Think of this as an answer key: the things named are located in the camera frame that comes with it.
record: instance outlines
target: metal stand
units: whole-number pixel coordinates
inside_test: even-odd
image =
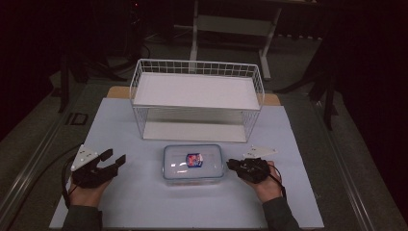
[[[267,53],[272,42],[279,15],[282,12],[278,8],[272,21],[241,19],[232,17],[210,16],[198,13],[198,0],[194,2],[194,19],[192,25],[192,46],[190,52],[190,61],[197,60],[197,34],[198,30],[212,31],[221,33],[233,33],[250,36],[263,36],[267,38],[265,46],[259,51],[259,58],[261,60],[261,68],[263,71],[264,80],[270,80],[269,66],[267,60]]]

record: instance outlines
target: hand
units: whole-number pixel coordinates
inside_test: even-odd
[[[275,168],[271,167],[274,166],[274,162],[268,161],[268,165],[270,169],[270,174],[279,181],[281,181],[281,178],[276,173]],[[250,187],[252,187],[252,189],[254,189],[255,193],[257,194],[258,198],[261,200],[262,203],[282,196],[281,187],[270,177],[268,177],[266,180],[258,184],[253,184],[248,181],[244,182],[248,184]]]
[[[83,189],[73,183],[69,187],[69,200],[71,205],[82,205],[97,208],[101,200],[102,194],[112,180],[107,181],[97,188]]]

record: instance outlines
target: white shelf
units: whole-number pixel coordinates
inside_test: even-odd
[[[164,141],[246,142],[242,113],[149,109],[143,138]]]
[[[214,108],[259,111],[251,78],[143,72],[136,107]]]

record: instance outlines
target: plastic food container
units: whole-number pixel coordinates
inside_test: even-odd
[[[163,176],[169,185],[218,183],[224,175],[217,144],[169,145],[165,148]]]

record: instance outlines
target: white table surface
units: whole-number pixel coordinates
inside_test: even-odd
[[[105,228],[257,229],[267,227],[254,191],[227,170],[216,185],[168,186],[162,174],[164,148],[189,141],[144,141],[128,99],[105,98],[85,146],[99,153],[113,148],[103,167],[126,154],[126,164],[106,189],[99,209]],[[288,203],[303,228],[323,227],[293,131],[282,106],[264,106],[248,143],[219,143],[224,160],[243,159],[251,145],[276,148],[273,160],[287,189]],[[50,228],[61,228],[67,209],[62,199]]]

